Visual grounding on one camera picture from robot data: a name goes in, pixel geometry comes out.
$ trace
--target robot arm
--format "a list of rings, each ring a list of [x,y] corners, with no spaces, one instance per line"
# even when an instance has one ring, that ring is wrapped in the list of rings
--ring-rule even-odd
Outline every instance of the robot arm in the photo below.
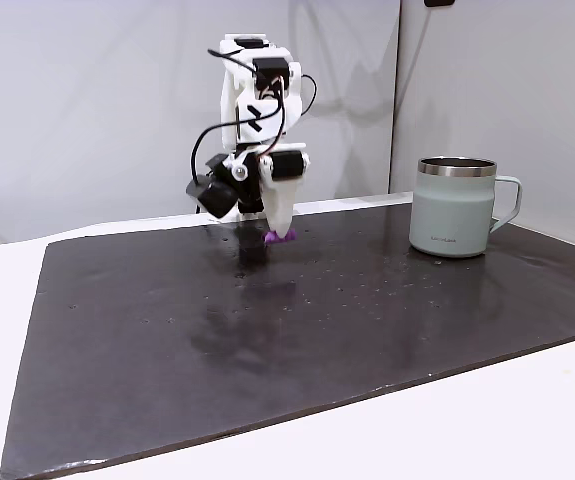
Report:
[[[210,53],[225,66],[223,123],[210,129],[223,128],[227,153],[207,162],[209,175],[194,175],[187,193],[218,218],[236,203],[241,214],[264,211],[270,227],[267,243],[294,238],[289,227],[295,193],[309,157],[304,144],[280,140],[302,115],[300,64],[265,35],[227,35],[220,52]]]

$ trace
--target black work surface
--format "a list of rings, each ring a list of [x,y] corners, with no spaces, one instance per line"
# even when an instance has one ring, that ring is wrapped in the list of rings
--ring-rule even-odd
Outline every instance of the black work surface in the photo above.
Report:
[[[409,247],[409,215],[296,217],[298,240],[269,249],[250,222],[50,245],[1,478],[127,462],[575,339],[574,246],[507,226],[486,255],[439,259]]]

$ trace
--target mug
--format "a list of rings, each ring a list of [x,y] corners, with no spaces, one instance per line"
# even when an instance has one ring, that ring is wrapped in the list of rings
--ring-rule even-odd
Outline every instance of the mug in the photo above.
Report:
[[[443,257],[473,257],[487,248],[489,234],[518,215],[522,185],[496,176],[496,163],[463,157],[418,161],[409,241],[418,250]],[[518,186],[516,206],[492,223],[496,182]]]

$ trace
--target metal mug rim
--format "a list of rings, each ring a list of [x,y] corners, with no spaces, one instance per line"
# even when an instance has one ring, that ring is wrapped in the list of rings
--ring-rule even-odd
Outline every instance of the metal mug rim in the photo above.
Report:
[[[496,162],[483,158],[440,156],[418,160],[420,173],[440,177],[491,177],[496,169]]]

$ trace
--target purple object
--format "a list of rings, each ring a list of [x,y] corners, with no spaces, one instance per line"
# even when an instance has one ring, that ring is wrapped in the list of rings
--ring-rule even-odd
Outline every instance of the purple object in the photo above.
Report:
[[[287,234],[285,238],[280,238],[275,231],[267,232],[265,235],[265,244],[269,245],[270,243],[282,243],[282,242],[289,242],[291,240],[296,240],[296,230],[290,228],[287,230]]]

